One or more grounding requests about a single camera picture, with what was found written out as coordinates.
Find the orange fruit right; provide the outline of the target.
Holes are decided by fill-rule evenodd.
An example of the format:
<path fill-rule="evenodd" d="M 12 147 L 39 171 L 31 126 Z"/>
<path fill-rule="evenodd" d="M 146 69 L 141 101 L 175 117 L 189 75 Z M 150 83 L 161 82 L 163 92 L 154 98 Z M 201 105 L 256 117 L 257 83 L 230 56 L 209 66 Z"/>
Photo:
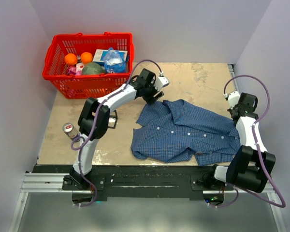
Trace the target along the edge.
<path fill-rule="evenodd" d="M 90 52 L 83 52 L 81 54 L 81 62 L 84 65 L 87 65 L 88 63 L 91 63 L 93 61 L 93 55 Z"/>

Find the white blue carton box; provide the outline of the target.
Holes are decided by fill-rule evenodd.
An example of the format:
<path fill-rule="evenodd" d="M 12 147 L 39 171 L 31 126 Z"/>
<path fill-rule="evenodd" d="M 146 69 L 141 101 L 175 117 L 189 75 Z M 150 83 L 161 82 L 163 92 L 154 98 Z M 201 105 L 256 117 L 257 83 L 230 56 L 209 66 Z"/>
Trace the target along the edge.
<path fill-rule="evenodd" d="M 93 56 L 93 62 L 101 65 L 101 66 L 104 66 L 104 61 L 103 61 L 103 58 L 105 57 L 105 55 L 107 54 L 108 50 L 105 50 L 105 49 L 97 49 L 95 51 L 95 54 Z M 128 52 L 127 51 L 121 51 L 121 50 L 118 50 L 119 54 L 123 57 L 124 61 L 127 62 L 129 60 L 129 55 L 128 55 Z"/>

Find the blue checkered shirt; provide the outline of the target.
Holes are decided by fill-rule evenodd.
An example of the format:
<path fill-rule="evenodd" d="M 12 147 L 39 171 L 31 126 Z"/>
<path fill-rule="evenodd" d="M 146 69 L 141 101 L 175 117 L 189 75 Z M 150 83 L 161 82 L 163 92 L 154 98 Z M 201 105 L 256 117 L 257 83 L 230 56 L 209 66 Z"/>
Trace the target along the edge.
<path fill-rule="evenodd" d="M 131 151 L 141 160 L 189 161 L 206 166 L 232 161 L 240 148 L 233 121 L 185 100 L 145 105 L 134 129 Z"/>

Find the red plastic shopping basket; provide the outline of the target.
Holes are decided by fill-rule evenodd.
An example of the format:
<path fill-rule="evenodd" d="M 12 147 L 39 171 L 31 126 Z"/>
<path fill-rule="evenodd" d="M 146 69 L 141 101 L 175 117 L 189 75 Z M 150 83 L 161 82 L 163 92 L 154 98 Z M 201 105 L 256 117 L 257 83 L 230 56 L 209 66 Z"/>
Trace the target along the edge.
<path fill-rule="evenodd" d="M 103 58 L 115 50 L 125 63 L 107 72 Z M 130 32 L 58 34 L 48 48 L 42 76 L 67 99 L 98 98 L 128 80 L 133 60 Z"/>

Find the orange fruit left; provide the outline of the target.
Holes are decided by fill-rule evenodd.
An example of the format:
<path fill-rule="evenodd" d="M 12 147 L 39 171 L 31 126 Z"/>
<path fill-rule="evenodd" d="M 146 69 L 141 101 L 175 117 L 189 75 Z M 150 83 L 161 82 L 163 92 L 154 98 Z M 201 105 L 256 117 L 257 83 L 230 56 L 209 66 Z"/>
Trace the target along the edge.
<path fill-rule="evenodd" d="M 67 65 L 70 66 L 74 66 L 78 63 L 78 58 L 75 54 L 73 53 L 68 53 L 65 57 L 64 57 L 64 62 Z"/>

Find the blue silver drink can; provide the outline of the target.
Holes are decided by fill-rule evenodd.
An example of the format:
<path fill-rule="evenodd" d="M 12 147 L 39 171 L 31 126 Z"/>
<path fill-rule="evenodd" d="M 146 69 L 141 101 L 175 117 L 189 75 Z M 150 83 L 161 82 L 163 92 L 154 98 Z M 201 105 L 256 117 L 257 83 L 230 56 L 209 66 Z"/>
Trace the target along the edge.
<path fill-rule="evenodd" d="M 79 136 L 79 133 L 72 123 L 65 123 L 62 127 L 63 132 L 71 139 L 74 140 Z"/>

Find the green melon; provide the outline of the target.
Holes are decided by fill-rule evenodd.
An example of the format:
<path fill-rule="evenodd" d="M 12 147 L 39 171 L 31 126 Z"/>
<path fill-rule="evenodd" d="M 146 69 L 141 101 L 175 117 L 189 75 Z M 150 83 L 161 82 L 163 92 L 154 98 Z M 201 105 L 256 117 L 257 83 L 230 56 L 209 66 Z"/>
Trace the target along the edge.
<path fill-rule="evenodd" d="M 102 66 L 96 62 L 88 63 L 82 70 L 82 75 L 99 75 L 104 73 L 105 71 Z"/>

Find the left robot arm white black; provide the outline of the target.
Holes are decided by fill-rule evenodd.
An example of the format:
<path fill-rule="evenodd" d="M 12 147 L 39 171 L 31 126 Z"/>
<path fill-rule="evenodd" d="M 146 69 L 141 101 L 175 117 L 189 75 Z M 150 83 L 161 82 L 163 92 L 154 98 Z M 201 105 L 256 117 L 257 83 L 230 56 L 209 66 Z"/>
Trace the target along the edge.
<path fill-rule="evenodd" d="M 162 88 L 169 85 L 167 77 L 142 69 L 119 89 L 98 99 L 85 101 L 78 119 L 79 134 L 72 140 L 71 149 L 78 152 L 70 173 L 63 178 L 63 190 L 103 190 L 105 177 L 92 172 L 92 160 L 98 141 L 110 129 L 109 118 L 117 108 L 136 98 L 153 104 L 163 96 Z"/>

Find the orange fruit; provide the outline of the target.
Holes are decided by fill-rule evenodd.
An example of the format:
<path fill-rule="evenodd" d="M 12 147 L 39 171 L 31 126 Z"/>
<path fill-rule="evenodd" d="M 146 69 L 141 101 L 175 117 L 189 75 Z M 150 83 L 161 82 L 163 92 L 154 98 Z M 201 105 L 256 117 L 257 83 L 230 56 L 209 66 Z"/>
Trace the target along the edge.
<path fill-rule="evenodd" d="M 91 63 L 93 61 L 93 55 L 90 52 L 83 52 L 81 54 L 81 62 L 84 65 L 87 65 L 88 63 Z"/>
<path fill-rule="evenodd" d="M 70 66 L 74 66 L 78 63 L 78 58 L 75 54 L 73 53 L 68 53 L 65 57 L 64 57 L 64 62 L 67 65 Z"/>

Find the pink snack packet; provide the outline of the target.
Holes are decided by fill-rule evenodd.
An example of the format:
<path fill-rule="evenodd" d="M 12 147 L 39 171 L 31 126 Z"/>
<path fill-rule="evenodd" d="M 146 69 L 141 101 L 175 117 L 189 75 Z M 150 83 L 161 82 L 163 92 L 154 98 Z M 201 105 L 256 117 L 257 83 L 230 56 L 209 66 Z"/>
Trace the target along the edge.
<path fill-rule="evenodd" d="M 68 74 L 69 75 L 81 75 L 83 68 L 84 68 L 83 63 L 77 63 L 75 66 L 69 66 Z"/>

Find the blue plastic bag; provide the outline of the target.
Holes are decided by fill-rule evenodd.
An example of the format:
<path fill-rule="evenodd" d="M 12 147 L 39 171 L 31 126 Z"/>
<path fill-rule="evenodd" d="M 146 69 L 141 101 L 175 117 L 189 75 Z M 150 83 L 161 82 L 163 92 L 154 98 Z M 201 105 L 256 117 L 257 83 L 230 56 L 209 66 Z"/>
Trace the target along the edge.
<path fill-rule="evenodd" d="M 126 70 L 125 51 L 109 48 L 103 57 L 104 68 L 107 73 L 124 73 Z"/>

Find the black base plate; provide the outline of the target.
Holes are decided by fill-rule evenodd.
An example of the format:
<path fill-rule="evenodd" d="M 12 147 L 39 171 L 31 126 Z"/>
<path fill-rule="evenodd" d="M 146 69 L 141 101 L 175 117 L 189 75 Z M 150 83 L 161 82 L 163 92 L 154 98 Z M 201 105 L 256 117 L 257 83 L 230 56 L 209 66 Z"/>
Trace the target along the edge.
<path fill-rule="evenodd" d="M 36 181 L 58 184 L 72 193 L 72 202 L 88 203 L 108 198 L 188 198 L 192 201 L 222 202 L 233 190 L 213 177 L 213 167 L 198 166 L 111 166 L 94 165 L 82 178 L 70 165 L 36 165 Z"/>

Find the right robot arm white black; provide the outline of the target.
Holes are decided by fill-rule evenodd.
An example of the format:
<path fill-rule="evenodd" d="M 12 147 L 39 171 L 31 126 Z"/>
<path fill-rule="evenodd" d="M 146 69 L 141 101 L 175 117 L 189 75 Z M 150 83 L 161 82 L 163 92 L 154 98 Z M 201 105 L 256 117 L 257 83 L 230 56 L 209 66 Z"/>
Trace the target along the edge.
<path fill-rule="evenodd" d="M 228 112 L 233 119 L 239 133 L 240 148 L 228 167 L 214 165 L 211 175 L 206 177 L 209 189 L 216 190 L 223 183 L 233 184 L 242 189 L 261 193 L 268 181 L 259 159 L 257 146 L 253 134 L 256 134 L 261 150 L 261 159 L 270 174 L 276 162 L 275 155 L 269 153 L 261 140 L 259 116 L 255 113 L 258 98 L 248 93 L 234 91 L 226 95 L 230 108 Z"/>

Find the black folding mirror frame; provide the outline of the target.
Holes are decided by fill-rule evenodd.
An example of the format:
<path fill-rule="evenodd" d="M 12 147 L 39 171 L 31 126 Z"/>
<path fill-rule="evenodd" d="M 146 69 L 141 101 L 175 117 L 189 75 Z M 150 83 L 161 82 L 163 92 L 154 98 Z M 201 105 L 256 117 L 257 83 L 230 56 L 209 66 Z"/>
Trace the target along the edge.
<path fill-rule="evenodd" d="M 108 128 L 115 129 L 118 121 L 118 114 L 117 111 L 114 110 L 113 114 L 109 116 L 108 119 Z"/>

